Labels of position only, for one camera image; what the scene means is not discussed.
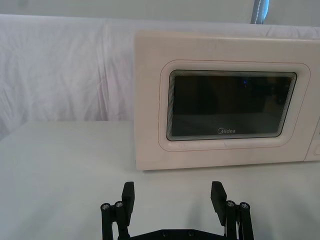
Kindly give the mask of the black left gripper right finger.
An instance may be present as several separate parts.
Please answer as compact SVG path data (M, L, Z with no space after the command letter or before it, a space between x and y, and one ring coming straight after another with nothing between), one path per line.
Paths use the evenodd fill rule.
M236 204L227 199L220 181L211 183L211 202L220 224L224 227L226 240L253 240L251 207L246 202Z

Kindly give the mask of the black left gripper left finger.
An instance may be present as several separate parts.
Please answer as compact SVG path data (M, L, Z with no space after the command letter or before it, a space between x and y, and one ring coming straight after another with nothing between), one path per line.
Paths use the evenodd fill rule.
M103 203L100 206L103 240L114 239L113 223L117 224L119 240L129 240L131 238L128 231L128 226L130 225L134 202L134 182L128 181L123 186L120 201L117 201L114 205Z

